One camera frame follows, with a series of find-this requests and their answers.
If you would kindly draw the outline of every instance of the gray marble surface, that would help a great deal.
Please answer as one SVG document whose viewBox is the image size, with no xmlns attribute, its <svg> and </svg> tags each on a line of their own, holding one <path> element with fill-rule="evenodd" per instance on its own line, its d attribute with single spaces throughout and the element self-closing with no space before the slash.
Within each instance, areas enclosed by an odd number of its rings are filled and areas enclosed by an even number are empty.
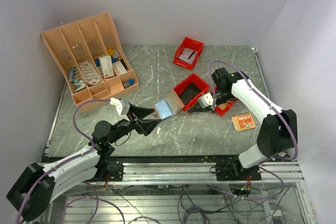
<svg viewBox="0 0 336 224">
<path fill-rule="evenodd" d="M 140 83 L 138 90 L 124 98 L 132 104 L 151 108 L 154 103 L 165 99 L 174 86 L 192 72 L 208 82 L 207 65 L 214 59 L 229 61 L 240 67 L 254 85 L 266 94 L 250 47 L 204 46 L 193 70 L 173 64 L 177 47 L 175 45 L 123 45 L 125 56 Z M 214 64 L 212 72 L 222 66 Z M 51 137 L 49 157 L 70 155 L 88 143 L 73 127 L 71 117 L 75 108 L 70 91 L 67 89 Z M 156 133 L 156 129 L 147 137 L 133 132 L 126 144 L 116 148 L 113 156 L 239 154 L 255 144 L 260 127 L 257 123 L 258 126 L 255 129 L 237 132 L 231 116 L 245 112 L 249 110 L 238 101 L 224 116 L 194 113 L 168 119 L 159 125 L 161 128 L 159 134 Z M 115 108 L 106 104 L 86 113 L 78 113 L 77 124 L 81 130 L 91 135 L 98 121 L 107 120 L 114 124 L 119 119 Z"/>
</svg>

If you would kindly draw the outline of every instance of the small box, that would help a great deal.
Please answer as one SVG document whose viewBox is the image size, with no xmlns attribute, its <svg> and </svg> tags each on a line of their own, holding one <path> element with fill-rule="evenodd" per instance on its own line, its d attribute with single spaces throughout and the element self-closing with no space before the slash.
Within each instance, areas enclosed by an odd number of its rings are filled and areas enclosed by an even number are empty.
<svg viewBox="0 0 336 224">
<path fill-rule="evenodd" d="M 100 66 L 103 72 L 104 78 L 109 78 L 114 76 L 111 56 L 104 55 L 99 57 Z"/>
<path fill-rule="evenodd" d="M 202 53 L 203 45 L 202 42 L 185 37 L 176 50 L 173 63 L 192 70 Z"/>
<path fill-rule="evenodd" d="M 126 69 L 123 66 L 123 64 L 121 63 L 121 61 L 117 61 L 115 63 L 113 63 L 114 69 L 117 72 L 118 75 L 121 75 L 123 73 L 126 73 Z"/>
<path fill-rule="evenodd" d="M 183 110 L 187 111 L 197 101 L 197 99 L 206 93 L 209 89 L 209 84 L 206 83 L 197 74 L 192 73 L 190 76 L 181 81 L 174 87 L 174 91 L 184 104 Z"/>
</svg>

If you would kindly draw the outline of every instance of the black cable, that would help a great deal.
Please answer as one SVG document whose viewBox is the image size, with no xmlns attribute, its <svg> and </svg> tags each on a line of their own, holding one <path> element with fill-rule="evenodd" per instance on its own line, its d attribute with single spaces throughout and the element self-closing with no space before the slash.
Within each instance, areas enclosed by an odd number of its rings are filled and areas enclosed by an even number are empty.
<svg viewBox="0 0 336 224">
<path fill-rule="evenodd" d="M 124 189 L 122 189 L 120 191 L 119 191 L 119 189 L 117 189 L 116 191 L 119 192 L 119 193 L 121 193 L 122 191 L 125 191 L 125 190 L 127 190 L 128 188 L 131 188 L 131 187 L 133 187 L 133 186 L 128 186 L 128 187 L 126 187 L 126 188 L 124 188 Z"/>
<path fill-rule="evenodd" d="M 132 132 L 130 132 L 130 134 L 128 135 L 128 138 L 122 143 L 122 144 L 117 144 L 117 141 L 114 143 L 116 146 L 121 146 L 121 145 L 123 145 L 124 143 L 126 143 L 127 141 L 128 141 L 128 139 L 130 139 L 130 137 L 131 137 L 131 134 L 132 134 Z"/>
<path fill-rule="evenodd" d="M 190 200 L 190 202 L 193 204 L 193 206 L 195 206 L 195 204 L 193 203 L 193 201 L 191 200 L 191 198 L 190 198 L 190 196 L 187 194 L 187 192 L 186 192 L 185 190 L 182 190 L 182 193 L 181 193 L 181 207 L 182 207 L 182 209 L 183 209 L 184 211 L 187 211 L 187 209 L 185 209 L 185 207 L 184 207 L 183 204 L 182 204 L 182 199 L 183 199 L 183 194 L 184 194 L 184 193 L 187 195 L 187 197 L 189 198 L 189 200 Z M 217 209 L 217 210 L 215 210 L 215 211 L 209 211 L 209 210 L 202 210 L 202 211 L 204 211 L 204 213 L 207 214 L 207 215 L 212 215 L 212 214 L 216 214 L 216 213 L 218 213 L 218 212 L 225 212 L 225 211 L 222 211 L 222 210 L 225 209 L 225 208 L 227 208 L 227 206 L 224 206 L 224 207 L 222 207 L 222 208 L 219 208 L 219 209 Z"/>
<path fill-rule="evenodd" d="M 227 209 L 229 210 L 230 214 L 234 218 L 234 220 L 237 221 L 238 223 L 240 223 L 240 220 L 238 220 L 238 218 L 236 218 L 236 216 L 234 215 L 232 210 L 229 208 L 228 203 L 227 203 L 227 199 L 226 199 L 226 195 L 224 195 L 224 202 L 225 202 L 225 205 L 227 206 Z"/>
<path fill-rule="evenodd" d="M 286 216 L 285 216 L 285 214 L 284 214 L 282 208 L 281 208 L 280 206 L 278 206 L 278 208 L 280 209 L 280 211 L 281 211 L 281 213 L 282 213 L 282 216 L 283 216 L 283 218 L 284 218 L 284 219 L 283 219 L 283 220 L 285 221 L 284 224 L 287 224 Z"/>
<path fill-rule="evenodd" d="M 250 203 L 250 201 L 248 200 L 247 201 L 247 203 L 248 203 L 248 205 L 250 206 L 250 212 L 251 212 L 251 215 L 252 215 L 252 206 L 251 206 L 251 203 Z"/>
<path fill-rule="evenodd" d="M 268 215 L 264 218 L 262 218 L 260 221 L 256 222 L 255 224 L 265 220 L 266 218 L 270 217 L 271 216 L 271 222 L 272 222 L 272 219 L 273 219 L 273 215 L 275 214 L 275 212 L 277 211 L 277 208 L 279 207 L 280 205 L 280 202 L 282 201 L 282 199 L 284 198 L 284 196 L 286 195 L 286 193 L 288 192 L 288 190 L 290 189 L 290 187 L 287 188 L 287 190 L 283 193 L 282 197 L 279 199 L 278 203 L 277 203 L 277 206 L 275 207 L 273 213 L 271 215 Z"/>
<path fill-rule="evenodd" d="M 130 202 L 129 202 L 124 196 L 122 196 L 118 191 L 116 191 L 116 190 L 114 190 L 114 189 L 112 189 L 112 191 L 114 191 L 115 193 L 117 193 L 121 198 L 123 198 L 124 200 L 126 200 L 132 207 L 134 207 L 134 208 L 136 209 L 136 211 L 141 215 L 141 217 L 144 218 L 144 219 L 146 220 L 147 224 L 149 224 L 148 221 L 147 221 L 147 219 L 145 218 L 145 216 L 144 216 L 142 213 L 140 213 L 140 211 L 139 211 L 135 206 L 133 206 L 132 203 L 130 203 Z"/>
</svg>

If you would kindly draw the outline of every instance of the wire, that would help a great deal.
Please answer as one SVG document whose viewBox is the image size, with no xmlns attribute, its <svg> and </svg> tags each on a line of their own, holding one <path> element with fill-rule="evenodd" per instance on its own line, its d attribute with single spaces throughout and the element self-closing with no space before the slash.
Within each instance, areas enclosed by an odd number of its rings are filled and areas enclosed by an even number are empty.
<svg viewBox="0 0 336 224">
<path fill-rule="evenodd" d="M 94 100 L 90 100 L 90 101 L 85 101 L 85 102 L 83 102 L 81 105 L 79 105 L 79 106 L 76 108 L 76 110 L 75 110 L 75 112 L 74 112 L 74 114 L 73 114 L 73 116 L 72 116 L 72 122 L 73 122 L 73 124 L 74 124 L 73 126 L 74 126 L 75 129 L 79 132 L 79 134 L 81 134 L 82 136 L 84 136 L 85 138 L 87 138 L 87 139 L 91 142 L 91 148 L 90 148 L 88 151 L 84 152 L 83 154 L 78 154 L 78 155 L 72 156 L 72 157 L 70 157 L 70 158 L 68 158 L 68 159 L 66 159 L 66 160 L 64 160 L 64 161 L 62 161 L 61 163 L 57 164 L 55 167 L 53 167 L 53 168 L 51 168 L 50 170 L 46 171 L 42 176 L 40 176 L 40 177 L 35 181 L 35 183 L 32 185 L 32 187 L 29 189 L 29 191 L 27 192 L 27 194 L 26 194 L 26 196 L 25 196 L 25 198 L 24 198 L 24 200 L 23 200 L 23 202 L 22 202 L 22 204 L 21 204 L 21 206 L 20 206 L 20 209 L 19 209 L 19 211 L 18 211 L 18 213 L 17 213 L 17 215 L 16 215 L 16 218 L 15 218 L 15 222 L 14 222 L 14 223 L 16 223 L 16 224 L 20 224 L 20 222 L 21 222 L 21 221 L 20 221 L 20 217 L 22 216 L 22 213 L 23 213 L 23 211 L 24 211 L 24 209 L 25 209 L 25 207 L 26 207 L 26 204 L 27 204 L 27 202 L 28 202 L 30 196 L 32 195 L 32 193 L 33 193 L 34 189 L 36 188 L 36 186 L 39 185 L 39 183 L 40 183 L 45 177 L 47 177 L 50 173 L 56 171 L 58 168 L 62 167 L 64 164 L 67 164 L 67 163 L 69 163 L 70 161 L 72 161 L 72 160 L 74 160 L 74 159 L 76 159 L 76 158 L 78 158 L 78 157 L 82 157 L 82 156 L 84 156 L 84 155 L 89 154 L 89 153 L 94 149 L 94 142 L 93 142 L 93 140 L 92 140 L 88 135 L 86 135 L 84 132 L 82 132 L 82 131 L 78 128 L 78 126 L 77 126 L 77 124 L 76 124 L 76 114 L 77 114 L 79 108 L 82 107 L 83 105 L 89 103 L 89 102 L 109 102 L 109 101 L 110 101 L 109 99 L 94 99 Z"/>
<path fill-rule="evenodd" d="M 70 202 L 66 205 L 66 207 L 69 207 L 69 206 L 70 206 L 72 203 L 74 203 L 75 201 L 84 200 L 84 199 L 96 199 L 96 197 L 82 196 L 82 197 L 79 197 L 79 198 L 77 198 L 77 199 L 74 199 L 74 200 L 70 201 Z M 122 213 L 122 211 L 120 210 L 120 208 L 119 208 L 118 206 L 116 206 L 116 205 L 113 204 L 112 202 L 109 202 L 108 200 L 104 200 L 104 199 L 101 199 L 101 198 L 98 198 L 98 200 L 101 201 L 101 202 L 105 202 L 105 203 L 107 203 L 107 204 L 110 204 L 110 205 L 114 206 L 114 207 L 118 210 L 118 212 L 120 213 L 120 215 L 121 215 L 121 217 L 122 217 L 122 221 L 123 221 L 123 223 L 126 224 L 124 214 Z"/>
<path fill-rule="evenodd" d="M 116 146 L 121 146 L 121 145 L 123 145 L 124 143 L 126 143 L 126 142 L 128 141 L 128 139 L 130 139 L 131 134 L 132 134 L 132 132 L 130 132 L 130 134 L 128 135 L 128 138 L 127 138 L 124 142 L 122 142 L 121 144 L 118 145 L 117 142 L 115 142 L 114 144 L 115 144 Z"/>
<path fill-rule="evenodd" d="M 294 145 L 294 149 L 295 149 L 295 153 L 294 153 L 294 156 L 293 157 L 290 157 L 290 158 L 287 158 L 287 157 L 279 157 L 279 158 L 282 158 L 282 159 L 286 159 L 286 160 L 295 160 L 298 156 L 298 144 L 297 144 L 297 141 L 296 141 L 296 138 L 294 136 L 294 133 L 292 131 L 292 129 L 290 128 L 289 124 L 287 123 L 287 121 L 285 120 L 285 118 L 280 114 L 280 112 L 275 109 L 273 106 L 272 106 L 272 103 L 270 103 L 265 97 L 263 94 L 261 94 L 258 90 L 256 90 L 252 84 L 247 80 L 246 76 L 243 74 L 243 72 L 235 67 L 234 65 L 232 65 L 231 63 L 227 62 L 227 61 L 222 61 L 222 60 L 213 60 L 211 61 L 209 64 L 208 64 L 208 76 L 209 76 L 209 82 L 210 82 L 210 87 L 211 87 L 211 90 L 213 92 L 213 94 L 215 94 L 215 87 L 214 87 L 214 82 L 211 78 L 211 72 L 210 72 L 210 67 L 213 63 L 223 63 L 225 65 L 228 65 L 230 67 L 232 67 L 233 69 L 235 69 L 240 75 L 241 77 L 245 80 L 246 84 L 248 85 L 248 87 L 257 95 L 259 96 L 277 115 L 278 117 L 280 118 L 280 120 L 283 122 L 283 124 L 285 125 L 287 131 L 289 132 L 289 135 L 290 137 L 292 138 L 292 141 L 293 141 L 293 145 Z M 214 101 L 213 101 L 213 104 L 212 104 L 212 109 L 214 109 L 216 107 L 216 96 L 214 95 Z"/>
<path fill-rule="evenodd" d="M 151 218 L 151 217 L 147 217 L 147 216 L 139 216 L 139 217 L 136 217 L 136 218 L 134 218 L 133 220 L 131 220 L 130 222 L 128 222 L 128 224 L 130 224 L 130 223 L 132 223 L 132 222 L 134 222 L 134 221 L 137 221 L 137 220 L 139 220 L 139 219 L 151 220 L 151 221 L 156 222 L 157 224 L 161 224 L 158 220 L 153 219 L 153 218 Z"/>
<path fill-rule="evenodd" d="M 98 198 L 98 193 L 96 191 L 96 189 L 88 182 L 83 182 L 84 184 L 88 185 L 89 187 L 91 187 L 91 189 L 93 190 L 94 194 L 95 194 L 95 197 L 94 199 L 97 201 L 96 203 L 96 208 L 95 210 L 93 211 L 93 214 L 92 216 L 90 217 L 90 219 L 88 220 L 87 224 L 89 224 L 90 222 L 92 222 L 92 219 L 94 218 L 94 216 L 96 215 L 97 213 L 97 210 L 98 210 L 98 207 L 99 207 L 99 198 Z M 64 216 L 64 213 L 65 213 L 65 210 L 67 209 L 68 206 L 70 206 L 72 203 L 74 203 L 75 201 L 78 201 L 79 199 L 74 199 L 72 200 L 70 203 L 68 203 L 62 210 L 61 214 L 59 215 L 59 224 L 62 224 L 63 223 L 63 216 Z"/>
<path fill-rule="evenodd" d="M 232 212 L 232 210 L 229 208 L 228 203 L 227 203 L 227 198 L 226 195 L 224 195 L 224 202 L 225 205 L 227 206 L 227 209 L 229 210 L 230 214 L 232 215 L 232 217 L 234 218 L 235 221 L 237 221 L 238 223 L 240 222 L 240 220 L 238 218 L 236 218 L 236 216 L 234 215 L 234 213 Z"/>
<path fill-rule="evenodd" d="M 188 220 L 188 217 L 194 213 L 199 213 L 202 216 L 203 224 L 210 224 L 210 220 L 207 215 L 205 215 L 204 210 L 198 206 L 191 206 L 187 209 L 183 216 L 183 224 L 185 224 Z"/>
<path fill-rule="evenodd" d="M 297 156 L 298 156 L 298 144 L 297 144 L 297 141 L 296 141 L 296 138 L 295 138 L 295 136 L 294 136 L 294 133 L 293 133 L 293 131 L 292 131 L 292 129 L 290 128 L 290 126 L 289 126 L 289 124 L 286 122 L 286 120 L 285 120 L 285 118 L 280 114 L 280 112 L 277 110 L 277 109 L 275 109 L 273 106 L 272 106 L 272 104 L 264 97 L 264 95 L 262 95 L 258 90 L 256 90 L 253 86 L 252 86 L 252 84 L 247 80 L 247 78 L 246 78 L 246 76 L 243 74 L 243 72 L 239 69 L 239 68 L 237 68 L 237 67 L 235 67 L 234 65 L 232 65 L 231 63 L 229 63 L 229 62 L 226 62 L 226 61 L 222 61 L 222 60 L 213 60 L 213 61 L 211 61 L 209 64 L 208 64 L 208 76 L 209 76 L 209 82 L 210 82 L 210 86 L 211 86 L 211 90 L 212 90 L 212 93 L 213 94 L 215 94 L 215 87 L 214 87 L 214 82 L 213 82 L 213 80 L 212 80 L 212 77 L 211 77 L 211 65 L 213 64 L 213 63 L 216 63 L 216 62 L 218 62 L 218 63 L 223 63 L 223 64 L 225 64 L 225 65 L 228 65 L 228 66 L 230 66 L 230 67 L 232 67 L 233 69 L 235 69 L 240 75 L 241 75 L 241 77 L 245 80 L 245 82 L 246 82 L 246 84 L 248 85 L 248 87 L 257 95 L 257 96 L 259 96 L 276 114 L 277 114 L 277 116 L 280 118 L 280 120 L 282 121 L 282 123 L 284 124 L 284 126 L 286 127 L 286 129 L 287 129 L 287 131 L 289 132 L 289 135 L 290 135 L 290 137 L 292 138 L 292 141 L 293 141 L 293 145 L 294 145 L 294 149 L 295 149 L 295 154 L 294 154 L 294 156 L 293 157 L 290 157 L 290 158 L 287 158 L 287 157 L 280 157 L 280 156 L 277 156 L 278 158 L 282 158 L 282 159 L 286 159 L 286 160 L 295 160 L 296 158 L 297 158 Z M 214 100 L 213 100 L 213 104 L 212 104 L 212 109 L 214 109 L 215 107 L 216 107 L 216 96 L 214 95 L 213 96 L 214 97 Z M 262 164 L 262 163 L 264 163 L 264 162 L 267 162 L 267 161 L 269 161 L 269 160 L 271 160 L 272 159 L 272 157 L 269 157 L 268 159 L 266 159 L 265 161 L 263 161 L 263 162 L 261 162 L 260 164 Z M 245 200 L 263 200 L 263 199 L 269 199 L 269 198 L 271 198 L 271 197 L 275 197 L 275 196 L 278 196 L 278 195 L 280 195 L 283 191 L 284 191 L 284 189 L 285 189 L 285 183 L 284 183 L 284 181 L 278 176 L 278 175 L 276 175 L 275 173 L 273 173 L 273 172 L 271 172 L 271 171 L 269 171 L 269 170 L 267 170 L 267 169 L 265 169 L 265 168 L 263 168 L 263 167 L 261 167 L 261 166 L 259 166 L 259 168 L 260 169 L 262 169 L 262 170 L 264 170 L 264 171 L 266 171 L 266 172 L 268 172 L 268 173 L 270 173 L 270 174 L 272 174 L 273 176 L 275 176 L 276 178 L 278 178 L 279 180 L 280 180 L 280 182 L 281 182 L 281 185 L 282 185 L 282 188 L 281 188 L 281 190 L 278 192 L 278 193 L 276 193 L 276 194 L 274 194 L 274 195 L 271 195 L 271 196 L 266 196 L 266 197 L 261 197 L 261 198 L 253 198 L 253 199 L 251 199 L 251 198 L 244 198 Z M 227 192 L 227 191 L 223 191 L 223 190 L 220 190 L 222 193 L 225 193 L 225 194 L 228 194 L 228 195 L 231 195 L 231 196 L 233 196 L 233 194 L 232 193 L 229 193 L 229 192 Z"/>
<path fill-rule="evenodd" d="M 159 224 L 160 224 L 160 222 L 159 222 L 158 220 L 153 219 L 153 218 L 150 218 L 150 217 L 147 217 L 147 216 L 144 216 L 144 215 L 138 210 L 138 208 L 136 208 L 135 206 L 133 206 L 133 204 L 130 203 L 129 200 L 127 200 L 124 196 L 122 196 L 118 191 L 116 191 L 116 190 L 114 190 L 114 189 L 113 189 L 112 191 L 114 191 L 115 193 L 117 193 L 121 198 L 123 198 L 124 200 L 126 200 L 132 207 L 134 207 L 134 208 L 136 209 L 136 211 L 141 215 L 141 217 L 138 217 L 138 218 L 143 218 L 143 219 L 145 219 L 146 222 L 147 222 L 147 224 L 149 224 L 147 220 L 153 220 L 153 221 L 155 221 L 156 223 L 159 223 Z"/>
<path fill-rule="evenodd" d="M 121 193 L 122 191 L 125 191 L 125 190 L 127 190 L 128 188 L 131 188 L 131 187 L 133 187 L 133 186 L 128 186 L 128 187 L 126 187 L 126 188 L 124 188 L 124 189 L 122 189 L 120 191 L 119 191 L 119 189 L 117 189 L 116 191 L 118 191 L 119 193 Z"/>
<path fill-rule="evenodd" d="M 271 214 L 271 215 L 268 215 L 268 216 L 266 216 L 266 217 L 264 217 L 264 218 L 262 218 L 260 221 L 258 221 L 258 222 L 256 222 L 255 224 L 257 224 L 257 223 L 259 223 L 259 222 L 261 222 L 261 221 L 263 221 L 263 220 L 265 220 L 266 218 L 268 218 L 268 217 L 270 217 L 271 216 L 271 220 L 272 220 L 272 218 L 273 218 L 273 215 L 275 214 L 275 212 L 277 211 L 277 209 L 278 209 L 278 207 L 279 207 L 279 205 L 280 205 L 280 203 L 281 203 L 281 201 L 282 201 L 282 199 L 284 198 L 284 196 L 286 195 L 286 193 L 288 192 L 288 190 L 290 189 L 290 187 L 288 187 L 287 188 L 287 190 L 283 193 L 283 195 L 282 195 L 282 197 L 279 199 L 279 201 L 278 201 L 278 203 L 277 203 L 277 206 L 275 207 L 275 209 L 274 209 L 274 211 L 273 211 L 273 213 Z"/>
<path fill-rule="evenodd" d="M 280 206 L 278 206 L 278 208 L 280 209 L 280 211 L 281 211 L 281 214 L 282 214 L 282 216 L 283 216 L 283 220 L 285 221 L 285 224 L 287 224 L 287 220 L 286 220 L 286 216 L 285 216 L 285 213 L 284 213 L 284 211 L 282 210 L 282 207 L 280 207 Z"/>
<path fill-rule="evenodd" d="M 187 209 L 184 208 L 183 204 L 182 204 L 182 199 L 183 199 L 183 194 L 186 194 L 186 196 L 189 198 L 190 202 L 193 204 L 193 206 L 195 206 L 195 204 L 193 203 L 193 201 L 191 200 L 189 194 L 185 191 L 185 190 L 182 190 L 181 192 L 181 207 L 184 211 L 187 211 Z M 222 211 L 223 209 L 227 208 L 227 206 L 224 206 L 222 208 L 219 208 L 215 211 L 209 211 L 209 210 L 203 210 L 207 215 L 212 215 L 212 214 L 216 214 L 218 212 L 225 212 L 225 211 Z"/>
</svg>

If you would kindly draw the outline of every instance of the small red box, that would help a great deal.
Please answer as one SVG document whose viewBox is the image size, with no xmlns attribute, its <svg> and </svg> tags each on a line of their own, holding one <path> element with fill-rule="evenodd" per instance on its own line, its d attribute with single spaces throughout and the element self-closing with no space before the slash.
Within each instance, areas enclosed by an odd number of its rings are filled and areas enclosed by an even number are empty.
<svg viewBox="0 0 336 224">
<path fill-rule="evenodd" d="M 194 106 L 196 103 L 197 99 L 203 94 L 206 93 L 207 90 L 209 89 L 209 84 L 206 83 L 201 77 L 199 77 L 197 74 L 192 73 L 190 76 L 185 78 L 183 81 L 181 81 L 178 85 L 174 87 L 174 91 L 178 96 L 190 85 L 194 84 L 200 89 L 200 92 L 188 103 L 184 104 L 183 110 L 187 111 L 189 108 Z"/>
<path fill-rule="evenodd" d="M 236 101 L 238 101 L 237 98 L 234 101 L 228 102 L 228 105 L 223 110 L 219 106 L 216 106 L 215 107 L 215 112 L 220 116 L 224 115 Z"/>
<path fill-rule="evenodd" d="M 202 53 L 203 45 L 204 45 L 204 43 L 202 43 L 202 42 L 199 42 L 197 40 L 185 37 L 184 40 L 182 41 L 181 45 L 179 46 L 179 48 L 176 50 L 173 63 L 192 70 L 193 67 L 195 66 L 196 62 L 197 62 L 198 57 Z M 196 56 L 193 60 L 193 63 L 189 64 L 188 62 L 185 62 L 185 61 L 179 59 L 179 57 L 182 54 L 184 48 L 189 48 L 189 49 L 197 52 Z"/>
</svg>

